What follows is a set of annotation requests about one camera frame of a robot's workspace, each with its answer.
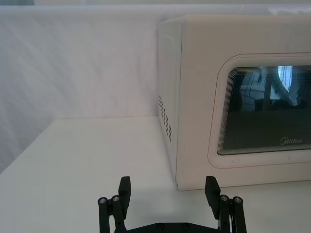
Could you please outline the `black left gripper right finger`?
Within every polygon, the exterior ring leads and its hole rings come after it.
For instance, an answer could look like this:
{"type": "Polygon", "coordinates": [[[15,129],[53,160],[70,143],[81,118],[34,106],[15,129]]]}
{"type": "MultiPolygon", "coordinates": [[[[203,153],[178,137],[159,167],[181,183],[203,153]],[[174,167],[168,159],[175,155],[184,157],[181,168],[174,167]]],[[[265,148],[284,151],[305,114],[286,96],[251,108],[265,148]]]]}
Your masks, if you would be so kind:
{"type": "Polygon", "coordinates": [[[218,232],[247,232],[243,199],[241,197],[229,198],[227,195],[221,194],[221,189],[214,176],[206,177],[205,195],[214,218],[218,221],[218,232]]]}

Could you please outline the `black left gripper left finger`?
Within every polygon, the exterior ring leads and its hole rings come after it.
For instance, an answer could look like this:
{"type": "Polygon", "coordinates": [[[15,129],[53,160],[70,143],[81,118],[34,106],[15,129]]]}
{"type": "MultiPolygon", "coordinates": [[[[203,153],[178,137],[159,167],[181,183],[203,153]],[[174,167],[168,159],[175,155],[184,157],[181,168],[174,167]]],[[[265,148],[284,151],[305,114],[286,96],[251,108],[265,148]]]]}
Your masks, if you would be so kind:
{"type": "Polygon", "coordinates": [[[115,221],[115,232],[125,233],[127,229],[124,220],[127,216],[127,210],[131,197],[131,180],[129,176],[121,178],[118,194],[111,199],[101,197],[98,199],[99,208],[99,232],[109,233],[109,218],[112,216],[115,221]]]}

